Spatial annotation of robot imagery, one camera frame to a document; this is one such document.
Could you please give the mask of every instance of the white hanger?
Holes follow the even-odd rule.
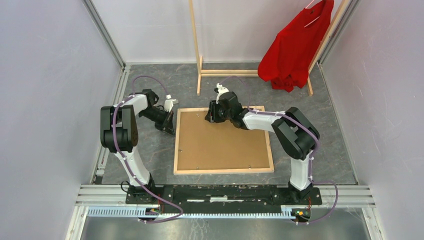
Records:
[[[307,9],[313,2],[315,2],[315,0],[312,0],[306,7],[305,7],[305,9]],[[320,16],[318,16],[317,18],[315,18],[314,20],[312,20],[310,23],[308,23],[308,24],[306,24],[305,25],[305,28],[307,27],[307,26],[309,26],[309,25],[311,25],[313,22],[315,22],[317,19],[319,19],[320,18]]]

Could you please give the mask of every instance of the floor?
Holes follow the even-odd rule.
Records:
[[[315,209],[322,216],[327,209]],[[183,218],[142,224],[130,217],[87,217],[82,240],[369,240],[361,209],[337,208],[331,217],[309,226],[284,219]]]
[[[257,63],[206,63],[204,69],[257,69]],[[198,73],[195,64],[148,64],[133,65],[130,69],[125,96],[131,93],[132,80],[139,75],[153,76],[165,83],[173,98],[179,100],[176,108],[208,107],[209,101],[216,98],[214,88],[223,77],[204,77],[200,96],[197,96]],[[270,82],[258,77],[243,77],[249,90],[235,78],[224,86],[234,91],[242,104],[263,105],[266,111],[284,111],[290,107],[299,108],[320,132],[321,149],[315,155],[312,167],[316,181],[333,180],[337,184],[355,184],[353,169],[346,151],[342,133],[336,119],[329,93],[319,68],[314,67],[310,74],[314,94],[308,96],[306,87],[295,88],[292,92],[274,90]],[[138,79],[135,90],[153,89],[164,102],[165,93],[161,86],[148,78]],[[137,120],[139,141],[138,151],[147,170],[156,184],[287,184],[291,176],[290,158],[284,152],[275,134],[270,133],[273,173],[249,174],[202,174],[174,175],[175,137],[154,128],[154,123],[146,118]],[[128,176],[118,159],[109,154],[103,184],[119,184]]]

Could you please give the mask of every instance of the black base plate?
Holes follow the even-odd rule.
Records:
[[[147,203],[148,196],[140,192],[140,188],[133,188],[137,193],[128,189],[126,204]],[[187,214],[281,213],[281,205],[307,206],[309,198],[312,205],[323,204],[317,187],[312,187],[297,202],[292,197],[293,190],[281,185],[156,185],[154,193],[181,206]],[[217,198],[234,201],[217,201]],[[179,213],[179,210],[166,207],[164,213]]]

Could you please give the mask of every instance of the red garment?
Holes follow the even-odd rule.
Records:
[[[271,80],[273,89],[291,92],[294,86],[303,88],[309,65],[330,25],[333,6],[334,0],[322,0],[303,9],[281,30],[259,64],[259,77],[265,82]]]

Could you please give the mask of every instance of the cork board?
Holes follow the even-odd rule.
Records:
[[[253,108],[264,111],[264,106]],[[230,121],[209,123],[208,108],[180,108],[173,172],[179,174],[273,173],[270,136]]]

